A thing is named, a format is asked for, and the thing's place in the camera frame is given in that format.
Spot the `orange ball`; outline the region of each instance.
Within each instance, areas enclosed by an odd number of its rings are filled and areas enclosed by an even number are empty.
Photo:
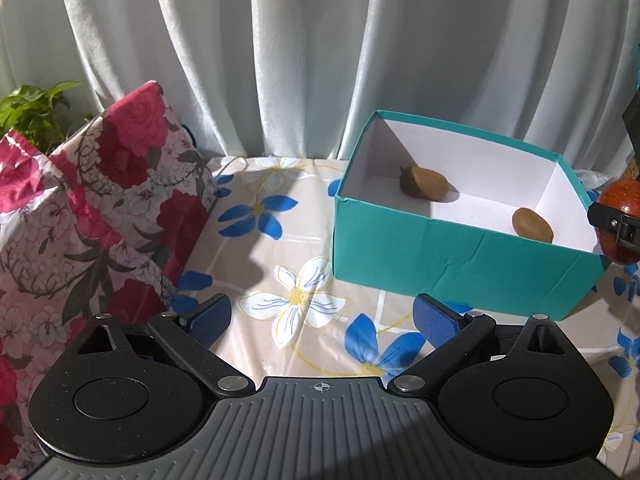
[[[640,182],[621,178],[602,192],[598,202],[640,217]],[[600,229],[596,229],[596,232],[602,252],[609,260],[622,266],[640,262],[640,252],[620,247],[616,244],[615,236],[609,232]]]

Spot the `blue gripper pad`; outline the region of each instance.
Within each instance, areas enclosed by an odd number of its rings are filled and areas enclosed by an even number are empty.
[[[216,294],[180,319],[187,333],[205,348],[210,348],[230,323],[231,302],[225,294]]]
[[[445,306],[425,294],[415,298],[414,325],[434,348],[446,343],[464,326],[463,317],[460,316],[462,312],[457,312],[459,309],[456,307]]]

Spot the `black clamp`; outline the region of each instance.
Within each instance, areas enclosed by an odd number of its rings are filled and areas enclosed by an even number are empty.
[[[535,314],[524,326],[496,325],[479,311],[462,317],[426,294],[416,298],[414,318],[420,305],[462,328],[396,376],[390,392],[427,400],[461,441],[500,460],[562,463],[597,455],[613,403],[552,320]]]
[[[587,211],[589,224],[611,234],[616,245],[640,252],[640,218],[594,202]]]
[[[31,397],[30,423],[45,452],[98,464],[153,456],[188,439],[217,400],[254,393],[249,377],[190,335],[199,316],[215,317],[215,334],[228,326],[228,297],[204,305],[145,325],[92,318]],[[207,345],[213,337],[204,333]]]

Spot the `white flower print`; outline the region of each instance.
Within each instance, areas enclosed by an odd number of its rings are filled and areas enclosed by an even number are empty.
[[[613,452],[622,444],[623,435],[619,431],[609,431],[606,439],[604,440],[604,446],[600,449],[597,459],[603,464],[607,462],[607,451]]]
[[[160,166],[169,168],[170,170],[180,170],[184,162],[178,160],[181,153],[191,149],[191,144],[184,138],[184,134],[180,131],[171,132],[166,137],[166,142],[162,147],[160,156]]]
[[[276,194],[287,183],[295,180],[302,180],[311,176],[305,168],[310,164],[309,161],[303,162],[299,158],[280,158],[277,156],[270,158],[259,158],[255,161],[258,165],[257,171],[245,171],[242,174],[244,184],[250,184],[264,177],[264,171],[267,170],[267,176],[264,180],[264,189],[269,194]]]
[[[113,197],[110,195],[100,196],[94,192],[89,192],[91,206],[104,218],[114,229],[122,225],[122,215],[113,208]]]
[[[110,250],[109,255],[119,264],[132,269],[130,273],[145,283],[159,283],[162,270],[149,258],[140,254],[124,240],[119,241]]]
[[[27,330],[31,335],[37,335],[43,348],[49,348],[54,342],[66,343],[66,330],[62,326],[62,316],[46,305],[34,314]]]
[[[160,205],[166,199],[164,188],[150,180],[140,186],[130,187],[124,192],[127,212],[134,216],[146,216],[150,222],[156,221]]]
[[[57,190],[49,195],[47,202],[29,215],[29,223],[37,230],[51,230],[55,239],[60,239],[71,227],[71,209],[68,207],[68,196],[64,190]]]
[[[29,416],[28,416],[28,406],[29,400],[31,399],[31,394],[33,393],[33,389],[31,385],[33,384],[33,379],[29,376],[23,378],[22,380],[18,380],[15,383],[15,389],[18,392],[18,397],[15,399],[15,403],[20,410],[20,418],[22,419],[22,426],[24,428],[29,427]]]
[[[29,222],[37,206],[42,201],[42,195],[29,202],[20,209],[0,213],[0,240],[2,245],[7,241],[18,242],[24,236],[31,242],[38,238],[38,230]]]
[[[0,340],[2,340],[2,353],[14,359],[22,357],[22,347],[31,340],[31,334],[22,325],[21,308],[24,305],[16,305],[7,309],[0,306]]]
[[[27,377],[31,379],[32,392],[35,391],[44,374],[49,371],[51,365],[56,362],[56,359],[61,355],[62,350],[52,352],[40,345],[34,345],[33,348],[31,348],[31,361],[29,361],[24,371],[27,372]]]
[[[24,436],[15,435],[14,442],[18,445],[18,455],[6,466],[7,472],[11,473],[6,476],[7,480],[27,477],[44,460],[44,455],[36,443],[33,430],[28,430]]]
[[[278,348],[285,348],[292,342],[302,322],[313,328],[323,328],[346,305],[345,298],[322,292],[332,279],[330,263],[325,258],[312,258],[298,275],[286,267],[276,266],[274,275],[289,291],[286,297],[261,291],[241,296],[238,302],[242,311],[254,319],[273,319],[271,336]]]

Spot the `crosshair marking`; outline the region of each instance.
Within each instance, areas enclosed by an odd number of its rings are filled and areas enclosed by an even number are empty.
[[[333,388],[333,386],[329,386],[327,383],[322,382],[322,383],[314,384],[312,388],[314,390],[317,390],[321,394],[324,394],[329,388]]]

